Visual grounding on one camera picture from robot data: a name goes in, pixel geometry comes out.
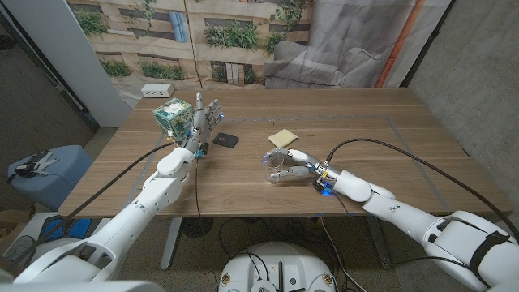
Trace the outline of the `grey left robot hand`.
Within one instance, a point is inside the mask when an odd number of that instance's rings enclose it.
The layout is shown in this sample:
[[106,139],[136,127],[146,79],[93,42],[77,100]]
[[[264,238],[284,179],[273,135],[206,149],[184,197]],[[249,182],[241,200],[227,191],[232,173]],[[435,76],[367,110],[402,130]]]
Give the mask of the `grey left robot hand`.
[[190,134],[183,147],[192,152],[196,157],[199,157],[200,152],[203,154],[208,152],[208,141],[210,140],[211,132],[223,119],[223,113],[219,112],[221,106],[217,99],[204,106],[201,93],[197,92],[195,96],[196,111]]

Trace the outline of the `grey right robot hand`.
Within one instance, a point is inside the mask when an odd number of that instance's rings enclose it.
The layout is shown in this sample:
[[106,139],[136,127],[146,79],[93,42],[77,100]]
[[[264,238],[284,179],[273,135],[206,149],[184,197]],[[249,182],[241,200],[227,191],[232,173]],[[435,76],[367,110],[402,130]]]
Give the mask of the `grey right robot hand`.
[[334,184],[340,174],[327,162],[292,148],[274,148],[266,152],[262,164],[268,183],[280,183],[288,177],[303,178],[315,175],[313,185],[323,195],[333,194]]

